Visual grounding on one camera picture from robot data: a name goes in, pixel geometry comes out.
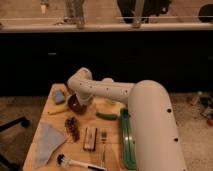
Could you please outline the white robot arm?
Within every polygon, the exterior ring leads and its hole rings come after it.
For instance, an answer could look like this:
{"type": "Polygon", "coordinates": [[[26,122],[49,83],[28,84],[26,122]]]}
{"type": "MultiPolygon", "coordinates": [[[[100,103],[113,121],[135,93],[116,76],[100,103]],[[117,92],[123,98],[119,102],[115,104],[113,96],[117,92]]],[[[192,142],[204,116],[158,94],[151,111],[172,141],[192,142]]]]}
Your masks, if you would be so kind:
{"type": "Polygon", "coordinates": [[[187,171],[171,100],[161,84],[95,81],[89,69],[80,68],[67,86],[81,105],[93,96],[127,105],[137,171],[187,171]]]}

